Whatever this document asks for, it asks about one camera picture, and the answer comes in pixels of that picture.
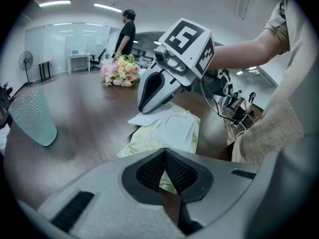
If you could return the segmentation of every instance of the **brown tabletop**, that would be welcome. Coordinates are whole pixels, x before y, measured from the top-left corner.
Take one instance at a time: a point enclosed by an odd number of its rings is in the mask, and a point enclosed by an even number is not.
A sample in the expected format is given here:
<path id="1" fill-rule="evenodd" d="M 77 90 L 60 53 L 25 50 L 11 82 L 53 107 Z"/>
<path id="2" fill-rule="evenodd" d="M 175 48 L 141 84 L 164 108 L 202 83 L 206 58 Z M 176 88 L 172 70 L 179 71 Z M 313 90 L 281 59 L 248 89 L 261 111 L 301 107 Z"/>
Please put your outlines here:
<path id="1" fill-rule="evenodd" d="M 118 159 L 137 126 L 137 87 L 103 87 L 99 74 L 72 75 L 43 85 L 58 135 L 43 147 L 12 124 L 4 173 L 13 194 L 33 208 L 55 190 L 97 165 Z M 201 119 L 196 154 L 226 159 L 226 130 L 197 93 L 177 94 L 177 105 Z"/>

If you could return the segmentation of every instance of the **textured glass tumbler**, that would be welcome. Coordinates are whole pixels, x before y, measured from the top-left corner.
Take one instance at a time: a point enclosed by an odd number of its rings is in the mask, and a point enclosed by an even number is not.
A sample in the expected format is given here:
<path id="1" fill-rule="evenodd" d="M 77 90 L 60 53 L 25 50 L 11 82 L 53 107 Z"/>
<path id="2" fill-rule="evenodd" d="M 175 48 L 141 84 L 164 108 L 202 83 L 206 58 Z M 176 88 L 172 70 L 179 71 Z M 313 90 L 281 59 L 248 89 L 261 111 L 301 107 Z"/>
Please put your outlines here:
<path id="1" fill-rule="evenodd" d="M 17 125 L 33 140 L 50 145 L 57 135 L 42 88 L 33 87 L 16 98 L 9 112 Z"/>

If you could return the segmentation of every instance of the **flower bouquet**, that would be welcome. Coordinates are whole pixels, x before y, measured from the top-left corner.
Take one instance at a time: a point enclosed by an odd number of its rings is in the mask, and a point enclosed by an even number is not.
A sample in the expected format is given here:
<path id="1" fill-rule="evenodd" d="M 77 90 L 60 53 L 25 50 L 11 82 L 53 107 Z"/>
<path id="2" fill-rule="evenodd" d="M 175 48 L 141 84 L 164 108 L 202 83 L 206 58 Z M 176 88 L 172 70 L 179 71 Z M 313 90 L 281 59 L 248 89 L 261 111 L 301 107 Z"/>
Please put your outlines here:
<path id="1" fill-rule="evenodd" d="M 118 60 L 113 62 L 110 59 L 102 61 L 101 76 L 105 80 L 105 86 L 117 85 L 130 87 L 139 76 L 139 62 L 134 56 L 116 54 Z"/>

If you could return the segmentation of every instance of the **green patterned fabric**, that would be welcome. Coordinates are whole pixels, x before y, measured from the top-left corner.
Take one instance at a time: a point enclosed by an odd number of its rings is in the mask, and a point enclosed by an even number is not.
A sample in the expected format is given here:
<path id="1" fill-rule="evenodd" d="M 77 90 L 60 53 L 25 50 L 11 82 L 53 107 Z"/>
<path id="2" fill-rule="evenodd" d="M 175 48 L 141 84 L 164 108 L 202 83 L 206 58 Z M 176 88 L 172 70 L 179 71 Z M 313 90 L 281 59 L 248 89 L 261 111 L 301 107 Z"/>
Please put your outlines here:
<path id="1" fill-rule="evenodd" d="M 189 111 L 186 111 L 182 107 L 175 105 L 173 103 L 168 103 L 165 105 L 166 109 L 174 109 L 175 113 L 189 113 Z M 192 135 L 192 145 L 189 150 L 190 153 L 195 154 L 196 148 L 197 148 L 197 141 L 198 141 L 198 132 L 199 132 L 199 124 L 200 119 L 196 117 L 195 115 L 191 114 L 195 118 L 195 127 L 194 132 Z M 162 142 L 161 140 L 154 137 L 154 134 L 156 132 L 156 128 L 158 123 L 160 123 L 159 120 L 153 122 L 153 124 L 149 126 L 141 126 L 132 136 L 131 142 L 125 146 L 118 154 L 117 156 L 119 158 L 127 157 L 130 155 L 134 155 L 139 152 L 144 152 L 148 150 L 153 149 L 159 149 L 159 148 L 170 148 L 169 145 Z M 165 189 L 167 191 L 170 191 L 172 193 L 177 193 L 176 189 L 172 185 L 168 175 L 166 172 L 164 172 L 161 180 L 160 180 L 160 187 L 162 189 Z"/>

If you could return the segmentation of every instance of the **fan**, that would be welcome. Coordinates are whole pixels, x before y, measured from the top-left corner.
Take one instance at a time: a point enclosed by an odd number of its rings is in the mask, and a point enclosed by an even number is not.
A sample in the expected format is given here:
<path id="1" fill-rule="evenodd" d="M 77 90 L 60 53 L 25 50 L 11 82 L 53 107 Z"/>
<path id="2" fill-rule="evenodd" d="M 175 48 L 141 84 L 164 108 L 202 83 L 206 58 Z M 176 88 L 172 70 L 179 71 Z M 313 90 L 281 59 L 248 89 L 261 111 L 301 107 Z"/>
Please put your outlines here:
<path id="1" fill-rule="evenodd" d="M 32 66 L 33 63 L 33 56 L 30 51 L 24 51 L 20 57 L 19 57 L 19 67 L 25 71 L 26 78 L 28 79 L 28 82 L 25 84 L 25 86 L 29 86 L 32 84 L 32 82 L 29 81 L 28 77 L 28 70 Z"/>

